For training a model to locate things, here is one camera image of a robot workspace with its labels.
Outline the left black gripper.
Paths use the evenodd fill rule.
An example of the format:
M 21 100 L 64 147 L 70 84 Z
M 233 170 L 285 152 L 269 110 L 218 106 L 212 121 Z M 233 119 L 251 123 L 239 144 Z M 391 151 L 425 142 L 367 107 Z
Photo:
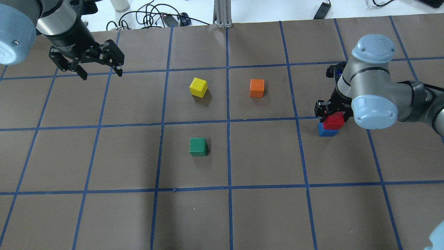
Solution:
M 122 77 L 125 55 L 111 40 L 98 44 L 84 23 L 74 23 L 73 27 L 58 35 L 49 35 L 53 44 L 49 58 L 63 72 L 76 73 L 82 80 L 87 80 L 87 72 L 80 63 L 99 63 L 109 66 Z

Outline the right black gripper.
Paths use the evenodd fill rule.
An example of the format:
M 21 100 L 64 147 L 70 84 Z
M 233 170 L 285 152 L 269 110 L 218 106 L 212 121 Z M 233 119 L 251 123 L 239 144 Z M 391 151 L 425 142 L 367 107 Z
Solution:
M 320 123 L 323 123 L 328 116 L 331 116 L 338 112 L 342 112 L 343 119 L 349 120 L 351 117 L 353 117 L 351 102 L 351 98 L 342 94 L 338 90 L 338 87 L 335 87 L 328 101 L 316 101 L 314 107 L 315 117 L 319 119 Z

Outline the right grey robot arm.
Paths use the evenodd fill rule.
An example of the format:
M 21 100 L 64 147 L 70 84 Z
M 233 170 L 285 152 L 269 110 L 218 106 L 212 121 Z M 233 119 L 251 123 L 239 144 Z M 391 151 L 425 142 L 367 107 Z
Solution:
M 395 45 L 381 34 L 360 38 L 347 61 L 331 65 L 326 76 L 335 80 L 328 101 L 317 100 L 314 114 L 321 122 L 342 113 L 346 122 L 367 130 L 385 129 L 395 122 L 425 123 L 443 136 L 443 88 L 421 81 L 393 82 L 389 62 Z

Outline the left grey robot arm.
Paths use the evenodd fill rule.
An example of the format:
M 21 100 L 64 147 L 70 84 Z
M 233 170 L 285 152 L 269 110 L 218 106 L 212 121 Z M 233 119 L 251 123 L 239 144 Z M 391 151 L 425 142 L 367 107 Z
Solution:
M 95 41 L 82 21 L 97 13 L 95 0 L 2 0 L 0 2 L 2 65 L 16 65 L 29 55 L 38 35 L 51 42 L 49 58 L 61 71 L 87 79 L 85 63 L 106 65 L 121 77 L 124 53 L 117 44 Z

